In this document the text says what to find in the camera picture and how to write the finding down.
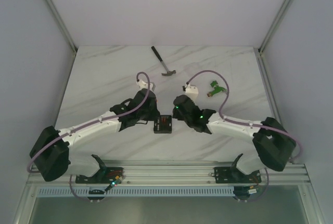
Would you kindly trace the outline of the black fuse box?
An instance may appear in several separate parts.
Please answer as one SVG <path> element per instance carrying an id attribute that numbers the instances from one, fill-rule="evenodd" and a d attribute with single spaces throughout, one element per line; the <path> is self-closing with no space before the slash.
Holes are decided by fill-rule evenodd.
<path id="1" fill-rule="evenodd" d="M 172 133 L 172 116 L 160 115 L 154 120 L 153 132 L 155 134 L 171 134 Z"/>

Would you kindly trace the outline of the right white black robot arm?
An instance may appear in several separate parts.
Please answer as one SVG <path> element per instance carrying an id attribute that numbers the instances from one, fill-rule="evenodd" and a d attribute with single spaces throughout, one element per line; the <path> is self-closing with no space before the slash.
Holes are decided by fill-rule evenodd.
<path id="1" fill-rule="evenodd" d="M 238 155 L 232 163 L 230 175 L 237 182 L 264 168 L 282 172 L 296 148 L 296 141 L 272 117 L 253 122 L 220 116 L 214 110 L 201 110 L 187 95 L 176 97 L 173 104 L 173 118 L 195 131 L 227 135 L 254 146 L 254 151 Z"/>

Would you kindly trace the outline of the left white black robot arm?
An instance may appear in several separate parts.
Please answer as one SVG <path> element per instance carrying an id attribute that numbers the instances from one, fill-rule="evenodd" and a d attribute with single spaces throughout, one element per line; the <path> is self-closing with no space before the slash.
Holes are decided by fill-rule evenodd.
<path id="1" fill-rule="evenodd" d="M 141 89 L 134 98 L 114 105 L 90 121 L 60 130 L 46 127 L 30 151 L 30 157 L 46 182 L 64 175 L 80 175 L 93 183 L 102 183 L 107 174 L 101 158 L 96 151 L 79 154 L 79 148 L 99 137 L 135 126 L 139 121 L 154 121 L 159 115 L 155 93 Z"/>

